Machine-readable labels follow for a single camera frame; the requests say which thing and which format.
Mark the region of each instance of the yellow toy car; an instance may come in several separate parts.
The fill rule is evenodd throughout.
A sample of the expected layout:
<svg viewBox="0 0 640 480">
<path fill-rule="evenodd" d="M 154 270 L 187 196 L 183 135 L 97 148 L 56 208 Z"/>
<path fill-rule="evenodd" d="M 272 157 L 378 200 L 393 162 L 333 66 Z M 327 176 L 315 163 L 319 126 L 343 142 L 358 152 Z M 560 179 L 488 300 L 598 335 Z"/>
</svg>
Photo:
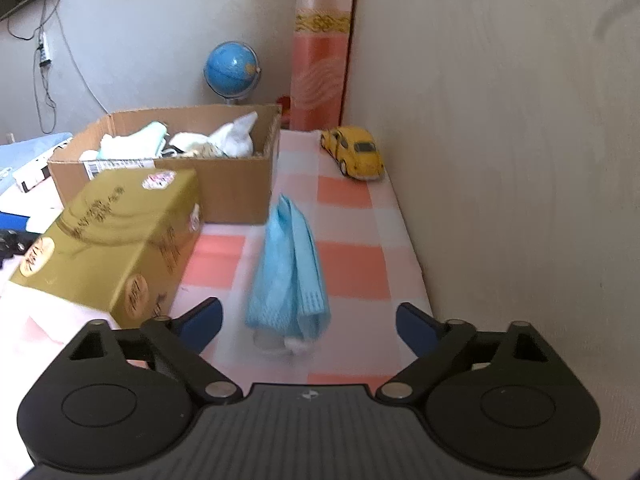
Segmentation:
<svg viewBox="0 0 640 480">
<path fill-rule="evenodd" d="M 364 128 L 340 126 L 325 130 L 320 135 L 320 146 L 331 153 L 344 176 L 372 180 L 385 172 L 373 137 Z"/>
</svg>

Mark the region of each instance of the folded clothes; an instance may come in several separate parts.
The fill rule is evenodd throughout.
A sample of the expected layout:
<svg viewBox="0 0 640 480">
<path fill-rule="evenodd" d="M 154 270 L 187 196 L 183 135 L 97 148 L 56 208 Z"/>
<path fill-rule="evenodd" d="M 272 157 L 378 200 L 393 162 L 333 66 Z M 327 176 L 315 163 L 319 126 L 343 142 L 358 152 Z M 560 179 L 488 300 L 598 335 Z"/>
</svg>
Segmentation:
<svg viewBox="0 0 640 480">
<path fill-rule="evenodd" d="M 166 133 L 166 126 L 155 121 L 129 136 L 105 135 L 96 159 L 158 158 L 166 142 Z"/>
</svg>

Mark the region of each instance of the pink curtain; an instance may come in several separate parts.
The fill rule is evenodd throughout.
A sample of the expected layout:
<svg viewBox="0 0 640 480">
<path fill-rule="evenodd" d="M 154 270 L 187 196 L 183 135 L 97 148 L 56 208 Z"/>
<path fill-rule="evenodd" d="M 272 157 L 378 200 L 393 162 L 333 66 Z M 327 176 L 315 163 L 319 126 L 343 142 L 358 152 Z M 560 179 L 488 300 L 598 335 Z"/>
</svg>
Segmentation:
<svg viewBox="0 0 640 480">
<path fill-rule="evenodd" d="M 290 128 L 332 128 L 340 121 L 353 0 L 297 0 Z"/>
</svg>

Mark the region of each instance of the barcode label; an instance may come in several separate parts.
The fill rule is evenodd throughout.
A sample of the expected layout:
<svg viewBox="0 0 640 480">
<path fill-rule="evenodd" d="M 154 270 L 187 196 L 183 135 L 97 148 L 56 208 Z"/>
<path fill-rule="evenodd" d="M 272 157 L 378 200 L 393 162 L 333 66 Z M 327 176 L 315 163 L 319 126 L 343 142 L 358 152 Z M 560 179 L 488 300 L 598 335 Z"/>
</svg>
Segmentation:
<svg viewBox="0 0 640 480">
<path fill-rule="evenodd" d="M 88 160 L 84 168 L 89 180 L 93 180 L 98 173 L 104 170 L 118 170 L 119 168 L 154 168 L 152 158 L 132 158 L 124 160 Z"/>
</svg>

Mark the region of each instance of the metal screw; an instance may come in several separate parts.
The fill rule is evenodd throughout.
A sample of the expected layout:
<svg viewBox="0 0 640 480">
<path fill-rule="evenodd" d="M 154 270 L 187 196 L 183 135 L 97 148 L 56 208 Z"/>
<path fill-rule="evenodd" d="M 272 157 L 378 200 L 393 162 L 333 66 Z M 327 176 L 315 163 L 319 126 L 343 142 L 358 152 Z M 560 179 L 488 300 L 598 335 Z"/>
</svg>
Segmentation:
<svg viewBox="0 0 640 480">
<path fill-rule="evenodd" d="M 405 399 L 414 392 L 414 389 L 405 383 L 387 383 L 380 388 L 380 392 L 389 399 Z"/>
<path fill-rule="evenodd" d="M 229 383 L 228 381 L 216 381 L 215 383 L 207 384 L 204 389 L 208 396 L 217 397 L 219 399 L 231 397 L 237 390 L 236 385 Z"/>
</svg>

